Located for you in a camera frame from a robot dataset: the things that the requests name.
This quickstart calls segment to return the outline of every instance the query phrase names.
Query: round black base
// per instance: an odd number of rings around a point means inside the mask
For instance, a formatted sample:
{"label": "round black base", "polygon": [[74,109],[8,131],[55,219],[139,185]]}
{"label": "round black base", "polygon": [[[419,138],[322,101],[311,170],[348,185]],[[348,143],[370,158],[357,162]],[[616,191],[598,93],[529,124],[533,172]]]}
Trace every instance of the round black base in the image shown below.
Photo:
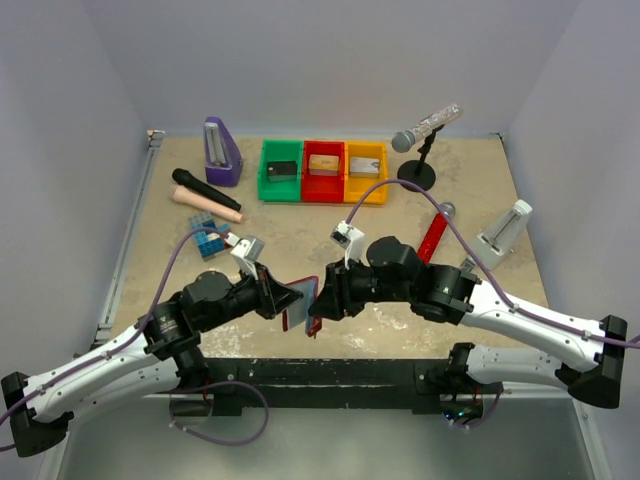
{"label": "round black base", "polygon": [[[409,160],[408,162],[404,162],[398,169],[398,178],[401,180],[407,180],[411,183],[415,183],[419,187],[422,187],[425,190],[429,190],[431,187],[433,187],[433,184],[436,183],[436,172],[433,170],[433,168],[431,168],[431,165],[425,163],[422,166],[422,171],[420,172],[420,174],[416,175],[416,167],[419,163],[420,160]],[[416,191],[408,185],[402,186],[410,192]]]}

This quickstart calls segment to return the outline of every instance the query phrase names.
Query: red handle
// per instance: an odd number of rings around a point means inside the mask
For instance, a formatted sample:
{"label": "red handle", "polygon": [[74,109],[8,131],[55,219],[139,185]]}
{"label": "red handle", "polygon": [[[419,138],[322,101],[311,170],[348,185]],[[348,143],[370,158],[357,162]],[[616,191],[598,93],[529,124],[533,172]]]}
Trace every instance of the red handle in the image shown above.
{"label": "red handle", "polygon": [[422,244],[418,249],[418,257],[424,263],[429,263],[431,261],[433,252],[436,251],[438,243],[442,238],[442,234],[446,229],[447,220],[441,213],[438,213],[435,217],[433,217],[431,226],[429,226],[429,230],[427,230],[427,234],[424,236],[424,240],[422,240]]}

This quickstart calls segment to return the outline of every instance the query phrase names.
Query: beige microphone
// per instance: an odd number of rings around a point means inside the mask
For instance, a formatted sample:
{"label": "beige microphone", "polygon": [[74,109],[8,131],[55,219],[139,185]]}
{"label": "beige microphone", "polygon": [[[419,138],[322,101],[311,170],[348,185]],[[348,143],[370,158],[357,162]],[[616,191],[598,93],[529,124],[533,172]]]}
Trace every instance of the beige microphone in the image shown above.
{"label": "beige microphone", "polygon": [[182,185],[171,187],[171,198],[178,203],[186,203],[192,207],[211,212],[218,217],[222,217],[230,222],[242,223],[242,214],[220,205],[219,203],[204,198],[197,193],[193,193]]}

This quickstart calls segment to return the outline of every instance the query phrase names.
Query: white wall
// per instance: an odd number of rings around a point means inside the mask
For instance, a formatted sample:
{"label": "white wall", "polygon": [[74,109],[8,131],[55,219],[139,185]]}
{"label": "white wall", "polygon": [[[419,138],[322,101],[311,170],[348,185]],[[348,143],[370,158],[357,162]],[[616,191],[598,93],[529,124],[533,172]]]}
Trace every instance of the white wall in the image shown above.
{"label": "white wall", "polygon": [[[507,135],[550,304],[640,333],[640,4],[583,0]],[[616,478],[638,478],[640,352],[622,407],[598,411]]]}
{"label": "white wall", "polygon": [[[87,350],[143,159],[142,124],[82,5],[3,2],[0,377]],[[0,453],[0,477],[33,478],[40,462]]]}
{"label": "white wall", "polygon": [[82,0],[148,127],[505,131],[579,0]]}

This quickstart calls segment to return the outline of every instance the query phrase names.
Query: yellow bin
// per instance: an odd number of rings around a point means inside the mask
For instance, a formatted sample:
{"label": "yellow bin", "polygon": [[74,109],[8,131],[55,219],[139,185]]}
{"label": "yellow bin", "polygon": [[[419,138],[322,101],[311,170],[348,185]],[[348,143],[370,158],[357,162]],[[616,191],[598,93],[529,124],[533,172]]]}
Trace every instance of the yellow bin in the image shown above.
{"label": "yellow bin", "polygon": [[[346,142],[344,144],[344,202],[356,203],[360,197],[374,184],[389,178],[387,165],[387,146],[384,143]],[[378,178],[351,177],[349,165],[351,157],[377,158],[380,160],[380,175]],[[371,193],[364,203],[381,205],[387,201],[389,185],[383,185]]]}

